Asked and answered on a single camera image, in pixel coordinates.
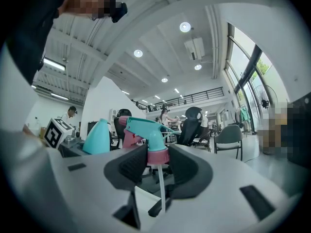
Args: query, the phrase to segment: woman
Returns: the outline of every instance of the woman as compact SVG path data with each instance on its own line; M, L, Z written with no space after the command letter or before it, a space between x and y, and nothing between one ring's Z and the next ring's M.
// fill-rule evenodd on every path
M168 115L168 109L164 109L161 112L160 118L159 118L159 123L163 124L165 127L169 126L169 121L178 121L178 119L172 119ZM161 132L167 132L165 128L161 128Z

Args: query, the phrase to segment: air vent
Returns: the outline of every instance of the air vent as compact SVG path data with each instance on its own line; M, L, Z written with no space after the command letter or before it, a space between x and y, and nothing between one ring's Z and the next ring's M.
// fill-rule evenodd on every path
M205 50L202 38L194 38L185 42L189 58L191 60L201 60L205 56Z

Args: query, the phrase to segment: green tree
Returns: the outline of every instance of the green tree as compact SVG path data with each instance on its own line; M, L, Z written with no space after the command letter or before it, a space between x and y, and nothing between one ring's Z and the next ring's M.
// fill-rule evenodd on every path
M261 59L258 60L257 67L260 70L262 75L264 75L267 72L267 70L269 69L269 66L267 64L264 64ZM251 77L251 80L253 81L256 77L257 77L257 73L254 72L252 77Z

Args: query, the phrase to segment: black railing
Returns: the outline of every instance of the black railing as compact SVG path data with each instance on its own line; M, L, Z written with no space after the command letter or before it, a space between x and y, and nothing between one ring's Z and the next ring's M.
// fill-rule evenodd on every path
M143 112L147 112L147 106L142 104L142 103L138 103L132 100L132 102L137 106L137 108L139 108L141 111Z
M167 100L166 102L155 103L154 105L146 106L144 104L141 104L135 101L133 101L133 103L135 103L136 106L144 112L152 112L152 111L161 110L162 108L171 108L171 107L175 107L175 106L179 106L183 104L201 102L201 101L219 98L223 96L224 96L223 88L218 87L215 89L190 94L190 95L184 96L183 98L175 98L175 99Z

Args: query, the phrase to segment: person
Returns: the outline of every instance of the person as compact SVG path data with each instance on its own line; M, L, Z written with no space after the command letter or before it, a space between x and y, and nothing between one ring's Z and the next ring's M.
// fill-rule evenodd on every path
M161 123L161 124L163 124L164 126L166 126L166 127L168 127L169 126L169 121L178 121L178 119L177 118L175 118L175 119L172 119L172 118L170 118L168 115L167 115L167 113L168 113L168 109L163 109L162 111L161 111L161 115L160 115L160 118L159 118L159 122ZM161 127L161 132L167 132L167 130L165 129L165 128L162 128Z
M212 126L211 121L208 122L208 129L210 131L210 135L212 135L213 134L213 126Z
M77 109L76 109L76 107L71 106L71 107L68 109L68 111L67 111L66 113L64 113L64 114L61 116L61 119L62 119L65 123L71 125L71 124L69 123L69 118L74 117L75 114L78 114Z
M111 17L118 22L127 6L117 0L25 0L18 7L18 19L6 39L9 52L29 84L43 67L45 45L53 20L61 14L97 18Z

